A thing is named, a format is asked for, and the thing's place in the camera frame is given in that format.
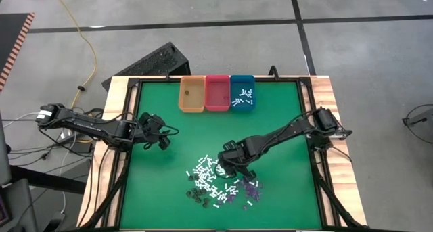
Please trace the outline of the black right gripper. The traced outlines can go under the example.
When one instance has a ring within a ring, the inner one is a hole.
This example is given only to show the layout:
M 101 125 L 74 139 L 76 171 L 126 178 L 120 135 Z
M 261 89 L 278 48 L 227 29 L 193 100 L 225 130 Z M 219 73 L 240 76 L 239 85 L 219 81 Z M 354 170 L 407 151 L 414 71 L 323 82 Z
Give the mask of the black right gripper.
M 253 147 L 251 139 L 233 140 L 223 145 L 223 151 L 218 153 L 219 163 L 216 165 L 216 175 L 226 177 L 227 173 L 243 174 L 245 181 L 253 181 L 256 173 L 248 170 L 248 165 L 253 160 Z

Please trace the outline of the orange plastic bin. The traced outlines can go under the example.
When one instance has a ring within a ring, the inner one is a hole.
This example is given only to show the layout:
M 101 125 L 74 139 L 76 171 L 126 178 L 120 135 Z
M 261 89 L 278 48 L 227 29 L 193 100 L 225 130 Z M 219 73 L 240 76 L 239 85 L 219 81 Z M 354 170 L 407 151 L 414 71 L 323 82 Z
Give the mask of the orange plastic bin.
M 183 76 L 179 88 L 179 108 L 185 113 L 204 111 L 205 77 Z

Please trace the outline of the pink plastic bin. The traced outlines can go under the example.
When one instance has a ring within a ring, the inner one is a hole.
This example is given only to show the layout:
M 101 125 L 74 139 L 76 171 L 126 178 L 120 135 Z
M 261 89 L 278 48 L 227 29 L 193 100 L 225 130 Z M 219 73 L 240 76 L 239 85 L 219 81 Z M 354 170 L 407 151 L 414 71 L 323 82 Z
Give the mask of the pink plastic bin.
M 205 79 L 205 108 L 209 112 L 226 112 L 231 102 L 224 96 L 230 94 L 230 77 L 228 75 L 209 75 Z

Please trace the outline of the blue plastic bin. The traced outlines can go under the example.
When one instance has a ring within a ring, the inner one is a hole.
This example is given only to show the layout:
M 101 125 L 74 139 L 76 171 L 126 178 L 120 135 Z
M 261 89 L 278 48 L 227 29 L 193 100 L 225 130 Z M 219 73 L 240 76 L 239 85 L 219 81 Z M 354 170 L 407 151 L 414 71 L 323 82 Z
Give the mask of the blue plastic bin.
M 255 108 L 256 91 L 255 91 L 255 78 L 252 75 L 233 75 L 230 77 L 230 94 L 231 94 L 231 109 L 238 112 L 251 112 Z M 244 98 L 240 98 L 242 89 L 246 90 Z M 232 102 L 236 101 L 237 105 L 233 106 Z

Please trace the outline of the black perforated metal case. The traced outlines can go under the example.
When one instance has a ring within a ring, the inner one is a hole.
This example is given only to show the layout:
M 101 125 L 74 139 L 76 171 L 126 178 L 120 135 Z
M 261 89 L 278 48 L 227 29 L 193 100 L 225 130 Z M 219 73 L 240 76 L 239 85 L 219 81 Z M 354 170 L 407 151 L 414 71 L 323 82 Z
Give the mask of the black perforated metal case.
M 101 85 L 108 91 L 114 76 L 189 76 L 189 60 L 168 42 L 104 80 Z

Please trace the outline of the wooden table side board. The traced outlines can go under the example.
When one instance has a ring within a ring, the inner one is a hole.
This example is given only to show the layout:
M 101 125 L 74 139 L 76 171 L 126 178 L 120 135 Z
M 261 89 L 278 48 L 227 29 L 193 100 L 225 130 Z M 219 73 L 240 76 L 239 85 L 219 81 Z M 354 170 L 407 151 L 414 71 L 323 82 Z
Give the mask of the wooden table side board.
M 114 76 L 112 78 L 102 116 L 104 120 L 111 120 L 119 117 L 124 111 L 130 111 L 130 105 L 125 104 L 130 100 L 127 97 L 128 88 L 129 77 Z M 108 183 L 114 163 L 114 151 L 109 150 L 103 141 L 97 141 L 91 161 L 92 165 L 87 178 L 85 193 L 76 224 L 77 227 L 81 227 L 89 221 L 92 214 L 108 194 Z
M 313 92 L 313 96 L 309 99 L 310 106 L 327 108 L 339 120 L 340 115 L 329 76 L 312 76 L 310 80 Z M 327 164 L 319 165 L 320 173 L 324 175 L 325 169 L 329 170 L 335 196 L 358 223 L 366 225 L 347 143 L 337 137 L 332 137 L 331 142 L 333 147 L 325 152 Z

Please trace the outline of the black floor bar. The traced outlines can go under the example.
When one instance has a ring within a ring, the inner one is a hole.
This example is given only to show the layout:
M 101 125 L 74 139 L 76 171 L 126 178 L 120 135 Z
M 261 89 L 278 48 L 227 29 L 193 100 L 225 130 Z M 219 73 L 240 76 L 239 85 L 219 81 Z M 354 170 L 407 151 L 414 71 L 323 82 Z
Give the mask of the black floor bar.
M 10 166 L 10 176 L 6 179 L 6 184 L 14 183 L 21 179 L 26 179 L 29 185 L 42 187 L 56 191 L 84 194 L 86 183 L 65 177 L 49 175 L 43 172 L 29 170 L 19 166 Z

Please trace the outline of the black mat orange striped edge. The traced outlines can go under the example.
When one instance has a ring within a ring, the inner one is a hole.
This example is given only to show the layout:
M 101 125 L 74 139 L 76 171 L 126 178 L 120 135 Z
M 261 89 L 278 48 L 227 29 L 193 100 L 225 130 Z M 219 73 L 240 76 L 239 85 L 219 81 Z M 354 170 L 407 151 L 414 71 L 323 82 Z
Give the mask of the black mat orange striped edge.
M 0 93 L 4 90 L 35 13 L 0 14 Z

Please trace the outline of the grey metal post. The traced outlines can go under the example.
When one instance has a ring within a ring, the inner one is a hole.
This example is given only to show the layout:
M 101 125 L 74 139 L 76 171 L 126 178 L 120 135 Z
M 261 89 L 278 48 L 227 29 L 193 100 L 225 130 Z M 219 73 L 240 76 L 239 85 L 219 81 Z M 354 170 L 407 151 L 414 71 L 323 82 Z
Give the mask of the grey metal post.
M 0 186 L 8 183 L 11 177 L 9 159 L 7 155 L 7 144 L 5 142 L 3 124 L 0 115 Z

